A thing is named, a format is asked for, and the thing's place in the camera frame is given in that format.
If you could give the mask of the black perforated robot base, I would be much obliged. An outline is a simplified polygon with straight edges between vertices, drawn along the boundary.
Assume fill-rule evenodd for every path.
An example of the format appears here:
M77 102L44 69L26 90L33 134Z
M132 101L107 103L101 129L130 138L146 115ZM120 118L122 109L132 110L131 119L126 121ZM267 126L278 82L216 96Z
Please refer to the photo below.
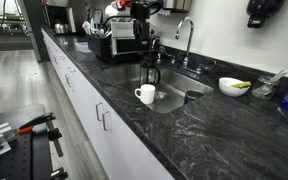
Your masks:
M11 150L0 156L0 180L49 180L52 172L46 124L31 132L18 134L16 129L45 113L42 104L24 106L0 113L0 124L8 123L16 134Z

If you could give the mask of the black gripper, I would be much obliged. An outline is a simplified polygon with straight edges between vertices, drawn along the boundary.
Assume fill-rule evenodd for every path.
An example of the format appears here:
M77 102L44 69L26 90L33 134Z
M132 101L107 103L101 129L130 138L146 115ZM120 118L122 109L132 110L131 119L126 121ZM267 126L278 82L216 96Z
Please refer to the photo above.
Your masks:
M147 1L132 1L130 15L135 19L133 22L133 34L139 50L146 50L149 40L150 9Z

